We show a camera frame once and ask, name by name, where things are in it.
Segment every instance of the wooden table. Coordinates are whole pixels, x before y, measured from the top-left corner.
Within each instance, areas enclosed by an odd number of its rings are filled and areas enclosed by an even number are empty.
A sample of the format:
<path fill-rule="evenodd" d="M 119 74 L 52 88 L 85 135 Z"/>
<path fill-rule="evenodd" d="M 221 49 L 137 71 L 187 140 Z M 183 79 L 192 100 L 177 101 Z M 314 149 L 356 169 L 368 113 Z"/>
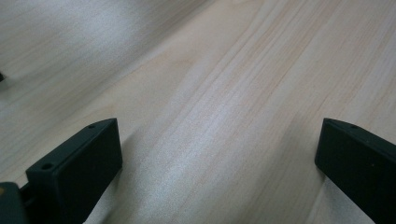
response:
<path fill-rule="evenodd" d="M 315 166 L 323 118 L 396 143 L 393 0 L 0 3 L 0 180 L 118 118 L 87 223 L 372 223 Z"/>

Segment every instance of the small hole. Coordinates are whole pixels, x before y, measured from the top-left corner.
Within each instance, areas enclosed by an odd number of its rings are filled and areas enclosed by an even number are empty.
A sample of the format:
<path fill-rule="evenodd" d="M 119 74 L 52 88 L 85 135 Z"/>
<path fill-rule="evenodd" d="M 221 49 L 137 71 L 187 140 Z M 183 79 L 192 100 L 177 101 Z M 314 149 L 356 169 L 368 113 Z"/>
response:
<path fill-rule="evenodd" d="M 42 170 L 49 170 L 50 168 L 52 168 L 52 166 L 53 166 L 53 164 L 51 164 L 51 163 L 46 163 L 46 164 L 44 164 L 44 165 L 41 167 L 41 169 L 42 169 Z"/>

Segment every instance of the light wood grain surface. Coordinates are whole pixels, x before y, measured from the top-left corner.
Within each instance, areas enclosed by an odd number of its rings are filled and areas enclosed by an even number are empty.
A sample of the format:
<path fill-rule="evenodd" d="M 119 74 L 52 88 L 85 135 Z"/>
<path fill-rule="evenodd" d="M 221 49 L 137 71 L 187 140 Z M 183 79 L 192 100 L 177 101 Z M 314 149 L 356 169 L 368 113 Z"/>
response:
<path fill-rule="evenodd" d="M 322 119 L 396 143 L 393 0 L 0 3 L 0 180 L 119 120 L 87 223 L 372 223 L 315 166 Z"/>

